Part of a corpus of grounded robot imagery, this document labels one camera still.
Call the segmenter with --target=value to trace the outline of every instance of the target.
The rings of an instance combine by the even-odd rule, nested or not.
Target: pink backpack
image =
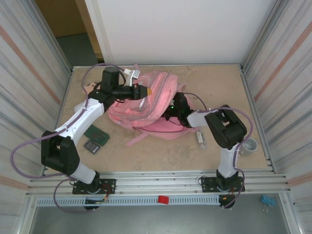
[[[142,133],[129,141],[128,146],[148,135],[171,140],[188,132],[197,131],[197,128],[183,127],[176,117],[171,117],[170,121],[161,117],[176,92],[181,92],[181,88],[184,86],[178,84],[176,75],[166,71],[153,71],[140,75],[133,83],[147,86],[152,90],[152,94],[141,100],[115,102],[107,111],[109,118],[114,123]],[[187,102],[192,109],[193,104],[189,98],[187,98]]]

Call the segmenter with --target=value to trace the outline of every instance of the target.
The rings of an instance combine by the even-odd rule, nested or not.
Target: white wall
[[[106,62],[242,63],[275,0],[86,0]]]

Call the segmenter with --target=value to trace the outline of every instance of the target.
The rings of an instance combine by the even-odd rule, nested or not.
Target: white cup
[[[253,139],[253,138],[249,138],[246,142],[244,142],[240,146],[239,153],[241,155],[250,155],[254,151],[256,151],[257,148],[258,148],[258,142],[255,139]]]

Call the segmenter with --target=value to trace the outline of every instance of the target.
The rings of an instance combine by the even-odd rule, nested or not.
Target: red clip
[[[169,197],[168,196],[158,196],[158,203],[166,204],[169,203]]]

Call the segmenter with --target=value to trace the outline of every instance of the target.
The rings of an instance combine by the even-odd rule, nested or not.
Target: corrugated metal wall
[[[18,144],[53,130],[70,68],[31,0],[0,2],[0,233],[17,227],[28,180],[9,161]],[[38,175],[40,143],[15,157],[26,174]]]
[[[312,232],[312,1],[285,2],[245,70],[276,169]]]

